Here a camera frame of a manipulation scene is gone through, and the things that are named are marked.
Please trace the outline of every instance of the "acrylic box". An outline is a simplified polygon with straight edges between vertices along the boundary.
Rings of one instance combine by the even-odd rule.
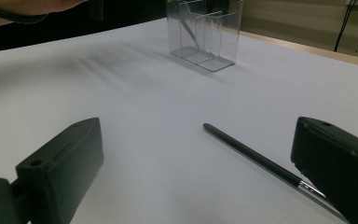
[[[235,63],[243,0],[166,0],[171,54],[217,71]]]

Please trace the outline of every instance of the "cable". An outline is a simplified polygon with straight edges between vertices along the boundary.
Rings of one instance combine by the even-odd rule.
[[[344,33],[345,27],[347,26],[348,18],[351,15],[351,10],[353,9],[354,4],[357,0],[351,0],[350,4],[348,5],[347,12],[345,13],[344,22],[342,22],[341,31],[339,32],[336,46],[334,47],[334,52],[337,52],[339,41],[341,40],[342,34]]]
[[[0,18],[7,21],[14,21],[20,24],[33,24],[40,22],[46,18],[48,14],[35,15],[35,16],[25,16],[19,15],[11,12],[4,11],[0,9]]]

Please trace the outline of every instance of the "background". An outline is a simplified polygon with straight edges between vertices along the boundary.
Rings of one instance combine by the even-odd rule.
[[[346,0],[244,0],[241,29],[333,51],[347,11]],[[358,6],[337,52],[358,57]]]
[[[89,4],[51,13],[37,24],[0,27],[0,50],[88,35],[166,17],[165,1],[104,1],[104,21],[89,19]]]

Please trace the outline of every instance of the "pen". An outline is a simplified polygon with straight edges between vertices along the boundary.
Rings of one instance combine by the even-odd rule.
[[[294,187],[295,189],[300,189],[302,192],[305,192],[307,196],[316,200],[318,203],[321,203],[324,207],[330,209],[331,212],[335,213],[336,216],[340,217],[341,219],[343,218],[343,216],[337,211],[337,209],[329,201],[327,201],[324,194],[322,194],[319,190],[317,190],[315,187],[311,186],[307,182],[303,181],[300,177],[290,173],[288,170],[284,169],[277,163],[262,156],[261,154],[257,153],[256,151],[232,138],[228,134],[223,133],[222,131],[215,128],[213,125],[209,123],[204,123],[203,127],[205,131],[207,131],[214,137],[233,147],[248,159],[251,159],[260,166],[266,168],[267,170],[275,174],[277,177],[284,180],[284,182],[286,182],[290,186]]]

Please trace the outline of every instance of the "screw hole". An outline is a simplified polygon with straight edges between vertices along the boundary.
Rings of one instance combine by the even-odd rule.
[[[40,164],[42,164],[42,161],[33,161],[33,162],[31,162],[31,166],[38,166]]]

